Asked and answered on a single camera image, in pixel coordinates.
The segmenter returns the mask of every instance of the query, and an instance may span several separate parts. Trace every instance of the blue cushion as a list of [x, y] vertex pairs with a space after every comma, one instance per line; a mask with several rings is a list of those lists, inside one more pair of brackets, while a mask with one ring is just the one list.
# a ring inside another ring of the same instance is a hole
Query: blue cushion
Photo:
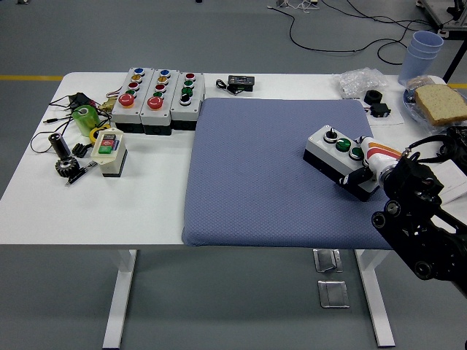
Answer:
[[303, 160], [324, 125], [371, 136], [358, 101], [205, 100], [196, 126], [185, 199], [189, 246], [390, 249], [371, 225], [387, 200], [367, 202]]

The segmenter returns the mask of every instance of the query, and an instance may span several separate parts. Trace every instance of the gray floor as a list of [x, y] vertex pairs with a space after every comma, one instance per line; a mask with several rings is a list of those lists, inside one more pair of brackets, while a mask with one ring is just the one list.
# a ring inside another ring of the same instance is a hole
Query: gray floor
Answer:
[[[352, 11], [345, 1], [327, 2]], [[399, 72], [400, 66], [378, 60], [377, 45], [346, 55], [298, 48], [288, 38], [290, 18], [267, 10], [274, 3], [1, 0], [0, 75], [130, 66], [225, 75], [331, 74], [366, 66]], [[426, 19], [413, 0], [353, 3], [367, 15]], [[320, 6], [309, 14], [287, 10], [296, 16], [293, 35], [303, 45], [347, 50], [403, 33]], [[442, 77], [460, 44], [446, 41], [430, 73]], [[390, 61], [404, 57], [397, 46], [382, 53]], [[451, 82], [467, 82], [466, 59]], [[57, 87], [0, 80], [0, 193]], [[351, 308], [325, 311], [316, 296], [322, 276], [308, 249], [143, 250], [122, 349], [375, 349], [355, 260], [342, 253]], [[101, 347], [116, 277], [105, 251], [3, 248], [0, 266], [0, 349]], [[397, 349], [463, 349], [467, 301], [452, 285], [419, 281], [395, 254], [377, 273]]]

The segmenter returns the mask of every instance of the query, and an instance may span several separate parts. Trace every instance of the small black box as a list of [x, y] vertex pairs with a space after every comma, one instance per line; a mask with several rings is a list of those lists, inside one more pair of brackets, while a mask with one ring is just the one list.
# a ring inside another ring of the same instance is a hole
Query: small black box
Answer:
[[244, 75], [229, 75], [228, 84], [238, 91], [253, 91], [255, 77], [247, 77]]
[[387, 107], [387, 104], [372, 104], [371, 115], [375, 118], [386, 118], [391, 110]]

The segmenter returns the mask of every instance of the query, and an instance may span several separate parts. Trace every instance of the slice of bread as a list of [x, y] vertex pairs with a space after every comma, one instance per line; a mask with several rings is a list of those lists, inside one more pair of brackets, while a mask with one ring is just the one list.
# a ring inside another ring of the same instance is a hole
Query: slice of bread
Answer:
[[446, 125], [467, 120], [464, 98], [444, 84], [420, 86], [415, 90], [415, 102], [431, 125]]

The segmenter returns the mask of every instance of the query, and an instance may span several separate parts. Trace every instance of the blue plastic cup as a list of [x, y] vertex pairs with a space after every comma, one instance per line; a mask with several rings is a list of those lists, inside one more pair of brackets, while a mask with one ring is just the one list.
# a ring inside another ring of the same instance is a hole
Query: blue plastic cup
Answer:
[[436, 56], [433, 58], [417, 57], [407, 50], [406, 57], [402, 63], [401, 73], [399, 74], [398, 78], [399, 84], [405, 86], [407, 80], [418, 77], [419, 75], [424, 75], [430, 68], [435, 58]]
[[411, 46], [426, 53], [437, 53], [443, 43], [443, 38], [430, 31], [416, 31], [410, 41]]
[[425, 52], [422, 50], [418, 50], [416, 47], [409, 45], [407, 50], [413, 54], [413, 56], [418, 58], [435, 58], [438, 55], [438, 52]]

